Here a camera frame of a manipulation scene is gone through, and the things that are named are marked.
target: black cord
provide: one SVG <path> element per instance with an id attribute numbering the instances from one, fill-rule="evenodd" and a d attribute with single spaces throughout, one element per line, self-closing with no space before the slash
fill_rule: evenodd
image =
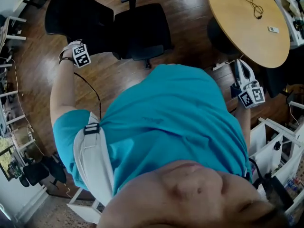
<path id="1" fill-rule="evenodd" d="M 82 76 L 80 76 L 77 73 L 74 73 L 74 74 L 77 75 L 78 77 L 80 77 L 83 81 L 85 81 L 91 87 L 91 89 L 93 89 L 93 91 L 96 93 L 97 98 L 98 98 L 98 102 L 99 102 L 99 119 L 101 119 L 101 102 L 100 102 L 100 98 L 99 98 L 98 93 L 96 92 L 96 90 L 94 90 L 94 88 Z"/>
<path id="2" fill-rule="evenodd" d="M 253 0 L 251 0 L 251 1 L 245 0 L 245 1 L 249 2 L 250 5 L 253 7 L 253 16 L 256 19 L 261 19 L 263 17 L 264 9 L 261 6 L 256 5 L 253 2 Z"/>

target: teal t-shirt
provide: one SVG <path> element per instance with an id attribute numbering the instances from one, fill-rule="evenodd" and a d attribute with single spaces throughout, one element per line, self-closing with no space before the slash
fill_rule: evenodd
<path id="1" fill-rule="evenodd" d="M 59 156 L 84 189 L 73 142 L 89 116 L 86 110 L 71 111 L 54 125 Z M 157 66 L 114 100 L 100 125 L 114 170 L 114 194 L 136 176 L 176 160 L 243 177 L 249 170 L 241 127 L 227 111 L 215 81 L 198 68 Z"/>

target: wooden floor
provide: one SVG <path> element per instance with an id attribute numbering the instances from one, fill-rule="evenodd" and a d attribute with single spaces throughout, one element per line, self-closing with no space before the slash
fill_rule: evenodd
<path id="1" fill-rule="evenodd" d="M 116 13 L 128 9 L 128 4 L 120 0 L 97 0 L 112 8 Z M 212 72 L 211 66 L 226 60 L 211 46 L 208 40 L 206 26 L 212 13 L 208 0 L 139 0 L 138 5 L 160 3 L 165 11 L 171 30 L 172 43 L 175 49 L 172 53 L 151 61 L 153 68 L 161 63 L 176 63 L 205 69 L 221 88 L 228 109 L 236 107 L 237 99 L 231 99 L 229 87 L 235 82 L 230 67 Z M 23 108 L 34 130 L 35 138 L 45 154 L 51 154 L 55 149 L 52 133 L 49 98 L 54 77 L 58 69 L 58 54 L 66 45 L 63 36 L 50 36 L 44 31 L 44 16 L 48 2 L 39 10 L 27 7 L 22 14 L 28 22 L 24 25 L 22 34 L 28 39 L 24 42 L 14 59 L 17 62 L 19 89 L 24 93 L 21 97 Z M 111 102 L 127 88 L 141 82 L 151 70 L 145 70 L 143 62 L 132 60 L 118 61 L 110 53 L 102 53 L 92 57 L 92 64 L 76 70 L 97 90 L 102 101 L 103 114 Z M 92 90 L 80 79 L 76 78 L 77 107 L 98 114 L 98 101 Z M 252 126 L 257 124 L 259 117 L 271 118 L 284 123 L 289 118 L 285 97 L 275 99 L 267 97 L 267 102 L 252 110 Z M 73 180 L 68 176 L 67 185 L 70 194 L 77 190 Z M 66 196 L 67 189 L 59 185 L 59 190 L 51 189 L 52 194 Z M 90 198 L 88 193 L 83 198 Z"/>

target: speckled floor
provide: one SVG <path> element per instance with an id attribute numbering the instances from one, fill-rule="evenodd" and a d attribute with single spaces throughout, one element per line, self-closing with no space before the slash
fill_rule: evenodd
<path id="1" fill-rule="evenodd" d="M 49 196 L 44 204 L 26 224 L 26 228 L 95 228 L 96 225 L 85 222 L 67 203 L 69 199 Z M 89 206 L 90 201 L 76 201 L 75 204 Z"/>

